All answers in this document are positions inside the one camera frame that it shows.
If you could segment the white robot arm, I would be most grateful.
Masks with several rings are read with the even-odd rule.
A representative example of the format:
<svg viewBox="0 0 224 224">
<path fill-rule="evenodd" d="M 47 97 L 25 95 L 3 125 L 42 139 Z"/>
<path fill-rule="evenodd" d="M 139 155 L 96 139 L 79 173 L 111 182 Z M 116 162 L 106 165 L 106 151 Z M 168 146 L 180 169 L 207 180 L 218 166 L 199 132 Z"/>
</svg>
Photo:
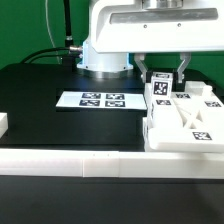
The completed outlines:
<svg viewBox="0 0 224 224">
<path fill-rule="evenodd" d="M 224 50 L 224 0 L 90 0 L 89 35 L 83 43 L 82 69 L 120 72 L 138 67 L 146 53 L 181 55 L 183 79 L 193 52 Z"/>
</svg>

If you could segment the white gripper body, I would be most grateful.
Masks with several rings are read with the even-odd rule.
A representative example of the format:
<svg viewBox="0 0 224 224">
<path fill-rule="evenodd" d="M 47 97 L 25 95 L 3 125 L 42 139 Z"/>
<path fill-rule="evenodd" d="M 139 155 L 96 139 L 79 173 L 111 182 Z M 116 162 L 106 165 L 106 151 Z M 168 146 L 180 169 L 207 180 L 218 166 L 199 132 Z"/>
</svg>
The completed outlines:
<svg viewBox="0 0 224 224">
<path fill-rule="evenodd" d="M 97 0 L 90 37 L 99 53 L 224 50 L 224 0 L 182 0 L 180 8 L 148 8 L 147 0 Z"/>
</svg>

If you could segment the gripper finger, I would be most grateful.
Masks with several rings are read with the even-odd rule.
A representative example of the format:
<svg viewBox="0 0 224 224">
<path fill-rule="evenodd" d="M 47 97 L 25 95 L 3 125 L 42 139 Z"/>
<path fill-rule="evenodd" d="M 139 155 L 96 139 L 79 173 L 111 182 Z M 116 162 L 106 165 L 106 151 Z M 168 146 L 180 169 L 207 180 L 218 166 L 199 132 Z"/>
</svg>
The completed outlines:
<svg viewBox="0 0 224 224">
<path fill-rule="evenodd" d="M 191 53 L 190 52 L 181 52 L 180 53 L 180 60 L 181 60 L 181 63 L 178 66 L 177 71 L 176 71 L 176 73 L 177 73 L 176 80 L 177 80 L 178 84 L 181 84 L 183 82 L 184 71 L 191 61 Z"/>
<path fill-rule="evenodd" d="M 141 79 L 144 83 L 147 83 L 151 80 L 152 71 L 147 67 L 145 57 L 145 53 L 134 54 L 134 61 L 141 72 Z"/>
</svg>

